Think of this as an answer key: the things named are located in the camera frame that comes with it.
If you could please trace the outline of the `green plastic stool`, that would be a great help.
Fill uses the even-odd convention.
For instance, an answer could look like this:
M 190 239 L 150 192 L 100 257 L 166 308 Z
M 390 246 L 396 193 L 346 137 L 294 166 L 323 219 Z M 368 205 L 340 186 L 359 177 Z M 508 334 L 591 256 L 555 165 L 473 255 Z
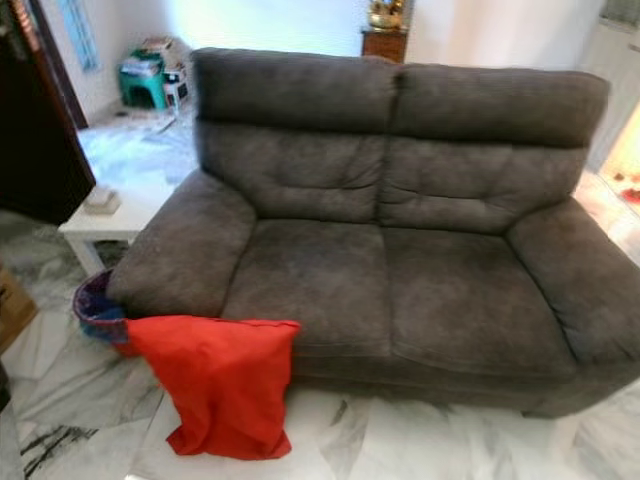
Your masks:
M 165 63 L 157 52 L 136 49 L 122 61 L 118 84 L 125 108 L 164 109 Z

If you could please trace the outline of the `small beige box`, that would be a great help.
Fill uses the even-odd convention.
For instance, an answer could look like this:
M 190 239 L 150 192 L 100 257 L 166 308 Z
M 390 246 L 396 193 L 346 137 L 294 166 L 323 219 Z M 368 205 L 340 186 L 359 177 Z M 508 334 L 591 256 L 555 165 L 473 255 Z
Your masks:
M 122 200 L 118 191 L 105 186 L 95 186 L 84 198 L 81 209 L 86 215 L 113 215 L 119 209 Z

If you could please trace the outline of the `purple and red basket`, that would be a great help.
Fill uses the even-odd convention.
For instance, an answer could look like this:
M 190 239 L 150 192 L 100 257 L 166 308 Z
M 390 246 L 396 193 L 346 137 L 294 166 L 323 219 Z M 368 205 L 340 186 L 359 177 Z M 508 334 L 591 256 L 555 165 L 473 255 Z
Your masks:
M 102 340 L 125 357 L 140 356 L 128 337 L 124 308 L 108 297 L 113 270 L 105 269 L 79 285 L 72 302 L 73 314 L 87 337 Z

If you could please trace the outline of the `white side table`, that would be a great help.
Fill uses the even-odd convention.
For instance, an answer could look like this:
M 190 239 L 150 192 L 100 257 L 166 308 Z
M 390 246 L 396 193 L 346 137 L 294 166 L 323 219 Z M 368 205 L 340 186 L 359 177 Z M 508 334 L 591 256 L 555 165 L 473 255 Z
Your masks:
M 137 234 L 154 218 L 156 211 L 172 195 L 174 187 L 142 184 L 133 187 L 96 186 L 73 215 L 58 228 L 73 255 L 88 275 L 105 269 L 95 244 L 99 241 L 123 241 L 132 244 Z M 91 212 L 90 202 L 114 193 L 118 201 L 113 212 Z

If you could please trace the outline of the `brown wooden cabinet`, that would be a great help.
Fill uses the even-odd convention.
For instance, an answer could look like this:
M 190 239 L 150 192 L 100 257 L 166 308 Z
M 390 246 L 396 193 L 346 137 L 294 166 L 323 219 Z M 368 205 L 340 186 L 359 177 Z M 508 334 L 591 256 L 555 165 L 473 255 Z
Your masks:
M 365 27 L 361 29 L 362 58 L 384 58 L 393 63 L 403 63 L 406 58 L 407 29 L 381 29 Z

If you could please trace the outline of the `grey fabric two-seat sofa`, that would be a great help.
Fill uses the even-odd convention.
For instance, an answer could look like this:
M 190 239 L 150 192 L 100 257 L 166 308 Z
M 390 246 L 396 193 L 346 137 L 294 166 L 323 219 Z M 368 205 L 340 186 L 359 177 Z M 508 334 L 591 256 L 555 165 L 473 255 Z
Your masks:
M 605 79 L 225 47 L 192 77 L 128 314 L 296 321 L 294 379 L 365 396 L 562 417 L 640 384 L 640 265 L 573 195 Z

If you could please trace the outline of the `white appliance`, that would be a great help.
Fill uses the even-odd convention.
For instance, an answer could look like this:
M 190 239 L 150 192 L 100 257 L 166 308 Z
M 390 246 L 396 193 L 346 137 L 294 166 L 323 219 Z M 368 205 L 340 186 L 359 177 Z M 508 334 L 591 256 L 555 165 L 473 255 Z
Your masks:
M 178 61 L 163 70 L 166 108 L 179 108 L 189 96 L 186 64 Z

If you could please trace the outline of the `dark wooden door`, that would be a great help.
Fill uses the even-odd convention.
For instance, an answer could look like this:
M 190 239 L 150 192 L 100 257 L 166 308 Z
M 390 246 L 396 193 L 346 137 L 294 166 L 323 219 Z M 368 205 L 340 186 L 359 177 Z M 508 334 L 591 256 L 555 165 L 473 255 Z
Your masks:
M 38 0 L 3 0 L 1 114 L 5 174 L 0 205 L 42 223 L 61 225 L 96 186 L 79 142 L 84 124 Z

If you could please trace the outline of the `red pillow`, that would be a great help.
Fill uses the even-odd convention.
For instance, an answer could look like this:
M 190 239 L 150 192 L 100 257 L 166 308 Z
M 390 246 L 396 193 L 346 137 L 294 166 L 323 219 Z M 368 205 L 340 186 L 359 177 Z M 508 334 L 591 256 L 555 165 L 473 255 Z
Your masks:
M 170 315 L 125 326 L 178 413 L 166 436 L 175 454 L 260 461 L 291 453 L 285 390 L 300 324 Z

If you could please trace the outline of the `golden ornament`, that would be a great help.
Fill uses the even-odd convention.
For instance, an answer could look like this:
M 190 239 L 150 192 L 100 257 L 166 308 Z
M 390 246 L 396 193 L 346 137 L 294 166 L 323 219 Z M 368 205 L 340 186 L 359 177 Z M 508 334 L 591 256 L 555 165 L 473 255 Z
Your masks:
M 398 31 L 403 28 L 406 0 L 370 0 L 367 5 L 367 24 L 379 31 Z

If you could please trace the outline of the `brown cardboard box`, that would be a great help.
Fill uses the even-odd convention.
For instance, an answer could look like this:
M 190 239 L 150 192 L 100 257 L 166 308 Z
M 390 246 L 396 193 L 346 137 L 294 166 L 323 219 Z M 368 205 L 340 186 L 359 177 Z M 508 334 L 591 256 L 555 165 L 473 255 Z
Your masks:
M 1 275 L 3 275 L 3 283 L 0 289 L 0 351 L 4 353 L 35 319 L 38 306 L 8 270 L 1 270 Z

